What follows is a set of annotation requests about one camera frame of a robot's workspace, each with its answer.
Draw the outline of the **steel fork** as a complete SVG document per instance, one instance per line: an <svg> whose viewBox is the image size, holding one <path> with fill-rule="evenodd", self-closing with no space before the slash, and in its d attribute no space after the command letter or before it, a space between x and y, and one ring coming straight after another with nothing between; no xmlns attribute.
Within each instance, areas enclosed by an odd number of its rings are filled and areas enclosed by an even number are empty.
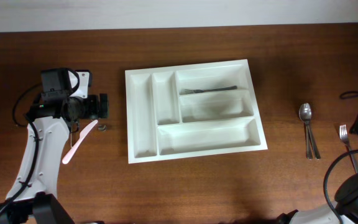
<svg viewBox="0 0 358 224"><path fill-rule="evenodd" d="M352 151L349 136L347 133L347 127L345 124L342 124L339 126L339 138L342 141L342 143L346 146L348 151ZM358 161L356 159L356 156L354 154L350 155L351 162L354 168L355 173L358 173Z"/></svg>
<svg viewBox="0 0 358 224"><path fill-rule="evenodd" d="M213 88L213 89L183 89L181 91L182 94L184 95L189 95L189 94L196 94L196 93L207 93L207 92L214 92L214 91L227 91L227 90L236 90L237 86L229 86L229 87L222 87L222 88Z"/></svg>

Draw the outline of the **steel spoon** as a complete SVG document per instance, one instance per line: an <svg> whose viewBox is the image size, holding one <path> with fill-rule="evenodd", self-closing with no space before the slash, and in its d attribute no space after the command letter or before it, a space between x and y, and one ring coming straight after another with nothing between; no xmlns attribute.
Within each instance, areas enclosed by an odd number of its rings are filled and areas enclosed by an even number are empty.
<svg viewBox="0 0 358 224"><path fill-rule="evenodd" d="M321 159L320 153L318 151L318 147L316 145L315 138L313 136L313 132L312 132L312 129L311 129L310 122L306 123L306 127L308 128L308 132L309 132L309 135L310 135L311 147L312 147L312 150L313 150L313 153L314 153L314 157L316 159Z"/></svg>
<svg viewBox="0 0 358 224"><path fill-rule="evenodd" d="M309 116L309 110L310 110L310 106L308 103L303 103L300 106L299 109L299 117L302 120L302 122L305 125L305 133L306 133L306 158L309 160L313 159L313 153L312 153L312 147L311 147L311 141L310 141L310 134L309 134L309 129L308 129L308 121L310 120L310 116Z"/></svg>

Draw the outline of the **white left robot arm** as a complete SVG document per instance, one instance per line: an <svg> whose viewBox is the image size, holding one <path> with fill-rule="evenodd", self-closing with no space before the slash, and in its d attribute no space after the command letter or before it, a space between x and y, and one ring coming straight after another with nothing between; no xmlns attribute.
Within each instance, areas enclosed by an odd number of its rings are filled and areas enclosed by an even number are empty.
<svg viewBox="0 0 358 224"><path fill-rule="evenodd" d="M67 164L100 118L109 116L105 93L34 103L25 114L27 145L14 185L0 203L0 223L73 223L57 200L60 164Z"/></svg>

